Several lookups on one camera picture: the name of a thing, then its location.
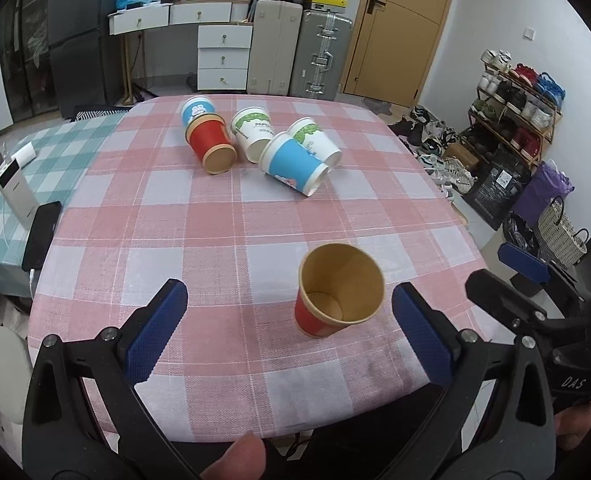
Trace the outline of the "person's right hand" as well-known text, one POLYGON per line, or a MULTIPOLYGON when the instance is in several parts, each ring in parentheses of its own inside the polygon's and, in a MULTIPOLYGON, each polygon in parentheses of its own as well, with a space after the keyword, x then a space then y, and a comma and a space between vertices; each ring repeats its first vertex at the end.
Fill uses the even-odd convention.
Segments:
POLYGON ((577 448, 591 430, 591 403, 576 405, 558 413, 555 426, 561 448, 577 448))

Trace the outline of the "person's left hand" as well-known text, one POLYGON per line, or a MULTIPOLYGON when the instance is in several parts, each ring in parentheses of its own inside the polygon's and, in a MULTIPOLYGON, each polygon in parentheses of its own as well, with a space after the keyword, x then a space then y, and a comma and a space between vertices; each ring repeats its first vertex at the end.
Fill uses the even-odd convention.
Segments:
POLYGON ((266 468, 263 441, 254 434, 244 434, 219 458, 204 469, 204 480, 259 480, 266 468))

